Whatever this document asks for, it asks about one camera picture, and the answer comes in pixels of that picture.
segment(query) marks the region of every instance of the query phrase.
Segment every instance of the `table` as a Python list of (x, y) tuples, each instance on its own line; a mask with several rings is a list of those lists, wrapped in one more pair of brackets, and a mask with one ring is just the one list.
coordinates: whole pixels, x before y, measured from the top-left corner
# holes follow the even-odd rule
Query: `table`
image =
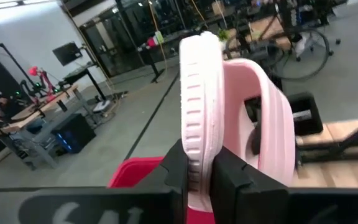
[[(322, 133), (298, 138), (297, 143), (340, 141), (357, 128), (358, 119), (325, 123)], [(358, 153), (358, 147), (348, 150)], [(294, 173), (292, 187), (358, 187), (358, 161), (305, 164)]]
[[(17, 132), (20, 134), (20, 136), (32, 143), (33, 150), (37, 152), (36, 157), (30, 157), (27, 156), (24, 159), (21, 159), (21, 161), (28, 166), (30, 169), (34, 170), (36, 169), (35, 164), (38, 161), (45, 161), (47, 164), (49, 164), (51, 167), (56, 168), (57, 163), (53, 159), (53, 157), (50, 155), (51, 151), (45, 149), (42, 147), (39, 143), (42, 142), (45, 138), (50, 136), (50, 132), (58, 126), (61, 122), (67, 119), (69, 115), (77, 112), (81, 107), (83, 107), (88, 114), (91, 115), (91, 119), (96, 124), (98, 122), (98, 119), (96, 118), (95, 114), (92, 112), (92, 109), (88, 106), (86, 103), (86, 100), (82, 97), (81, 93), (78, 91), (78, 85), (74, 84), (69, 89), (66, 90), (66, 92), (59, 93), (55, 99), (53, 99), (51, 102), (43, 105), (43, 107), (40, 108), (40, 111), (46, 112), (48, 110), (52, 110), (56, 108), (56, 105), (59, 103), (62, 103), (62, 100), (67, 99), (67, 95), (72, 96), (75, 95), (77, 99), (79, 99), (80, 103), (75, 103), (74, 105), (67, 108), (66, 111), (64, 111), (63, 114), (60, 116), (57, 116), (53, 120), (47, 123), (39, 133), (36, 135), (28, 132), (25, 128), (25, 126), (29, 123), (31, 123), (36, 118), (40, 117), (42, 114), (39, 111), (35, 111), (32, 109), (32, 106), (27, 107), (26, 109), (22, 110), (20, 113), (15, 115), (12, 119), (21, 119), (25, 118), (22, 121), (11, 123), (6, 127), (1, 128), (1, 131), (4, 133), (12, 133)], [(18, 151), (16, 150), (17, 147), (14, 144), (14, 141), (9, 137), (0, 132), (0, 140), (12, 151), (17, 155), (19, 158)]]
[(104, 93), (100, 89), (100, 86), (98, 85), (98, 83), (93, 78), (93, 76), (91, 75), (90, 71), (88, 70), (90, 67), (93, 67), (93, 66), (95, 66), (95, 64), (93, 62), (88, 62), (86, 65), (81, 66), (80, 68), (77, 68), (76, 70), (70, 72), (67, 76), (65, 76), (63, 78), (63, 80), (72, 85), (75, 82), (77, 82), (79, 79), (81, 79), (82, 77), (88, 76), (89, 79), (92, 81), (92, 84), (96, 88), (96, 91), (98, 91), (98, 93), (99, 93), (100, 97), (102, 98), (102, 100), (103, 101), (112, 100), (114, 98), (114, 96), (109, 95), (109, 96), (106, 97), (106, 95), (104, 95)]

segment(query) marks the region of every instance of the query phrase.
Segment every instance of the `wooden table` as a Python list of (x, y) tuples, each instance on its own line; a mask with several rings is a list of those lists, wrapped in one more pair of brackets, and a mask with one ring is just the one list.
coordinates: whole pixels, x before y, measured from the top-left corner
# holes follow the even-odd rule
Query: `wooden table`
[[(72, 95), (73, 92), (77, 89), (78, 89), (78, 85), (74, 84), (71, 87), (69, 87), (69, 89), (67, 89), (67, 93), (69, 95)], [(53, 110), (56, 108), (57, 102), (64, 100), (64, 99), (67, 99), (67, 94), (65, 92), (61, 92), (56, 96), (55, 99), (53, 99), (51, 102), (49, 102), (49, 103), (45, 104), (43, 107), (41, 107), (40, 110), (42, 112), (46, 112), (48, 110)], [(26, 119), (16, 122), (16, 123), (9, 124), (8, 126), (1, 128), (1, 130), (4, 133), (11, 133), (14, 131), (18, 131), (18, 130), (22, 129), (24, 126), (26, 126), (27, 124), (29, 124), (31, 121), (38, 118), (41, 115), (41, 113), (39, 111), (34, 111), (33, 106), (34, 105), (28, 106), (26, 109), (22, 110), (17, 115), (12, 117), (12, 119), (22, 119), (22, 118), (26, 118)]]
[[(298, 138), (298, 144), (343, 140), (358, 128), (358, 119), (324, 124), (324, 131)], [(358, 147), (348, 149), (357, 152)], [(358, 187), (358, 161), (305, 164), (295, 172), (292, 187)]]

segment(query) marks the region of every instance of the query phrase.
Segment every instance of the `black box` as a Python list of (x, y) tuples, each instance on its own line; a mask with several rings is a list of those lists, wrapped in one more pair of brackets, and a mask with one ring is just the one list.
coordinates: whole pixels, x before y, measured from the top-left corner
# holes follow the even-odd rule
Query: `black box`
[(72, 114), (52, 134), (68, 153), (79, 153), (96, 135), (82, 114)]

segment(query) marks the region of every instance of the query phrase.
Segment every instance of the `black metal frame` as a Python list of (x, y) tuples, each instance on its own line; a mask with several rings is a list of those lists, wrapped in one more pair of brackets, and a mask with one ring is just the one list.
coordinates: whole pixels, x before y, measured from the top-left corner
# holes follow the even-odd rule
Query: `black metal frame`
[(358, 130), (342, 141), (297, 146), (297, 150), (300, 152), (320, 151), (320, 153), (314, 153), (315, 155), (312, 153), (301, 155), (301, 163), (358, 160), (358, 153), (346, 154), (350, 147), (358, 147)]
[[(52, 219), (77, 224), (102, 219), (109, 223), (182, 224), (188, 218), (188, 163), (179, 139), (163, 161), (133, 187), (0, 192), (24, 194), (17, 209), (23, 224), (49, 224)], [(212, 166), (209, 196), (217, 224), (358, 223), (358, 189), (288, 188), (225, 147)]]
[(19, 62), (17, 62), (17, 60), (13, 57), (13, 55), (11, 54), (11, 52), (6, 48), (6, 46), (3, 43), (0, 43), (0, 47), (2, 47), (5, 52), (8, 54), (8, 56), (12, 59), (12, 61), (15, 63), (15, 65), (17, 67), (19, 67), (20, 71), (24, 74), (24, 76), (26, 77), (26, 79), (32, 84), (35, 85), (34, 82), (30, 79), (30, 77), (28, 76), (28, 74), (26, 74), (26, 72), (24, 71), (24, 69), (20, 66)]

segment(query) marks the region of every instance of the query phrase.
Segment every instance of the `pink sneaker sole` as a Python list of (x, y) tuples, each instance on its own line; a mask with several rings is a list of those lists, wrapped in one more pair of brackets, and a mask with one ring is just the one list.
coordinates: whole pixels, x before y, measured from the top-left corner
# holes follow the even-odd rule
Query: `pink sneaker sole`
[(180, 71), (181, 136), (190, 164), (189, 206), (211, 212), (211, 166), (222, 148), (224, 132), (224, 80), (218, 38), (205, 32), (182, 40)]
[[(255, 62), (224, 62), (218, 38), (205, 32), (180, 44), (181, 137), (189, 157), (189, 207), (211, 212), (212, 162), (222, 146), (283, 184), (295, 166), (290, 105)], [(261, 96), (260, 154), (248, 142), (254, 130), (244, 100)]]

